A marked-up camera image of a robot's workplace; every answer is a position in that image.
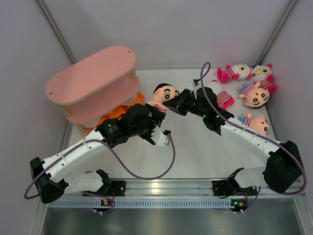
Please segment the boy plush black hair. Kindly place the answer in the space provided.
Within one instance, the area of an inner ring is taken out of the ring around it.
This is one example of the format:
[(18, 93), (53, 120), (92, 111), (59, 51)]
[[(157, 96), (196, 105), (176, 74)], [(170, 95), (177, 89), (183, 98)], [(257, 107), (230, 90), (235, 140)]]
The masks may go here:
[(155, 88), (152, 101), (148, 101), (147, 103), (158, 109), (160, 112), (166, 113), (169, 108), (164, 106), (163, 102), (171, 100), (179, 94), (180, 92), (176, 87), (167, 83), (161, 83)]

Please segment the boy plush red dot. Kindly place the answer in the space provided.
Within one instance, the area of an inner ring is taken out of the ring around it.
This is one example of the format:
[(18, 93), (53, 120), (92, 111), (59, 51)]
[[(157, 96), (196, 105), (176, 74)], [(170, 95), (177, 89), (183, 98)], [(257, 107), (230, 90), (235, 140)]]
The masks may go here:
[(267, 103), (269, 97), (269, 91), (261, 88), (260, 82), (247, 82), (239, 87), (239, 98), (244, 100), (247, 107), (260, 108)]

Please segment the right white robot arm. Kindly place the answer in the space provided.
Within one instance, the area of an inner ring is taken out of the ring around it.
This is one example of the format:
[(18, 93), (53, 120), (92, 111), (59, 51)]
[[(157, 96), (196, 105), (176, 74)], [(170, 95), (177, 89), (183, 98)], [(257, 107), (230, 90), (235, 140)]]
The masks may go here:
[(244, 147), (262, 161), (262, 167), (242, 167), (229, 176), (228, 188), (233, 194), (240, 194), (248, 187), (267, 187), (285, 195), (301, 193), (307, 178), (297, 145), (256, 133), (233, 114), (219, 108), (216, 99), (207, 87), (196, 92), (185, 89), (163, 105), (181, 116), (192, 113), (201, 117), (206, 128)]

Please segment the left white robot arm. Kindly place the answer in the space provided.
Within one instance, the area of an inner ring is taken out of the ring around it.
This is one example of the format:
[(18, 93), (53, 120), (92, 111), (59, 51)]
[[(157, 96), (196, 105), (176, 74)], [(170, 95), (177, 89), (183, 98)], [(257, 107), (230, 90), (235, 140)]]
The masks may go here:
[(47, 204), (64, 194), (77, 192), (106, 195), (112, 183), (103, 170), (73, 175), (80, 164), (131, 137), (139, 136), (152, 145), (166, 146), (168, 137), (160, 126), (165, 113), (149, 104), (136, 104), (117, 118), (104, 120), (87, 136), (66, 150), (51, 157), (34, 158), (30, 162), (32, 179), (42, 203)]

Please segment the pink two-tier wooden shelf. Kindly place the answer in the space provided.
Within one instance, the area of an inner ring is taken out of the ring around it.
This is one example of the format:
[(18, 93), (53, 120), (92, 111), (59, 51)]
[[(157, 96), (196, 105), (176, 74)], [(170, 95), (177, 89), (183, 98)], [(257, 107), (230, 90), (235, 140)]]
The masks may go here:
[(130, 48), (108, 47), (56, 73), (46, 85), (46, 95), (86, 136), (103, 115), (134, 105), (141, 94), (135, 64)]

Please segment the orange plush toy right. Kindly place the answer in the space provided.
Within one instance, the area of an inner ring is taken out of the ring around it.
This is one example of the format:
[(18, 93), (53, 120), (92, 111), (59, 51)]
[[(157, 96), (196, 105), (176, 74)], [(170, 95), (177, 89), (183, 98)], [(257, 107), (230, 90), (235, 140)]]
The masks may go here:
[(134, 99), (133, 104), (145, 104), (145, 95), (144, 94), (138, 94), (137, 97)]

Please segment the orange plush toy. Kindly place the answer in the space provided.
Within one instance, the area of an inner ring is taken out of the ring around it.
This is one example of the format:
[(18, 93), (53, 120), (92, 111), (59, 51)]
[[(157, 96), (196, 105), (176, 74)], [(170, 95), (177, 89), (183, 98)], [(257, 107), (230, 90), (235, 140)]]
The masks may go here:
[(134, 99), (133, 104), (145, 104), (145, 95), (144, 94), (138, 94), (137, 97)]
[(126, 111), (128, 110), (129, 106), (118, 106), (116, 107), (113, 111), (111, 111), (110, 113), (107, 113), (105, 115), (103, 115), (100, 120), (97, 122), (97, 125), (100, 125), (102, 122), (104, 122), (107, 119), (112, 119), (112, 118), (120, 118), (120, 116), (122, 114), (125, 114)]

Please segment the orange plush toy middle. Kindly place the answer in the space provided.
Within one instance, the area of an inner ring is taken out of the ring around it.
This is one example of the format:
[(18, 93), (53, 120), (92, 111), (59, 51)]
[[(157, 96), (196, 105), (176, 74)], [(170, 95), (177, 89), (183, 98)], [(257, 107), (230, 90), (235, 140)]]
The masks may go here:
[(104, 122), (107, 119), (112, 119), (112, 118), (120, 118), (120, 116), (122, 114), (125, 114), (126, 111), (128, 110), (129, 106), (118, 106), (116, 107), (113, 111), (111, 111), (110, 113), (107, 113), (105, 115), (103, 115), (100, 120), (97, 122), (97, 125), (100, 125), (102, 122)]

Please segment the white pink plush face down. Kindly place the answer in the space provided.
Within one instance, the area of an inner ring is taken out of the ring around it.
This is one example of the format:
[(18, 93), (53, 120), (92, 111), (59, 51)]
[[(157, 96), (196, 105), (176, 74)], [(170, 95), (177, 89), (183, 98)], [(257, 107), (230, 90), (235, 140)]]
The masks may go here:
[(217, 80), (211, 80), (210, 82), (206, 83), (205, 86), (209, 87), (216, 95), (219, 108), (226, 110), (235, 103), (234, 98), (227, 93), (227, 91)]

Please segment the white pink plush back left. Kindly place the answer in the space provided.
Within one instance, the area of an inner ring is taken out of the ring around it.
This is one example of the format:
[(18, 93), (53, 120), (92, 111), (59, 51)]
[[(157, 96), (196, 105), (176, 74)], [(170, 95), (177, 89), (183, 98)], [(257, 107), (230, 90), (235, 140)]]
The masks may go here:
[(251, 69), (246, 64), (227, 65), (225, 69), (217, 68), (217, 77), (222, 84), (233, 80), (244, 80), (252, 75)]

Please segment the white pink plush yellow glasses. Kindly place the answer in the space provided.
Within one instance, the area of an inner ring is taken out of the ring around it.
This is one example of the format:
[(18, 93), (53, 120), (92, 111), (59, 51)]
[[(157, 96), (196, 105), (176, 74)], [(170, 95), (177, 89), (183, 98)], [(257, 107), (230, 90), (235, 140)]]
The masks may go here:
[(272, 64), (255, 66), (248, 78), (254, 83), (260, 82), (260, 88), (268, 90), (270, 94), (277, 90), (277, 86), (273, 82)]

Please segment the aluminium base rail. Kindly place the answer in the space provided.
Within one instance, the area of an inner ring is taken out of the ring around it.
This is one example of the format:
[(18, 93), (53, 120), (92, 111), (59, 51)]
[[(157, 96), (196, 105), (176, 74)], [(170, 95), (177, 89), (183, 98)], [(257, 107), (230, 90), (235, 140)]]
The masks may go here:
[(113, 179), (107, 197), (240, 197), (243, 192), (231, 194), (222, 185), (225, 179)]

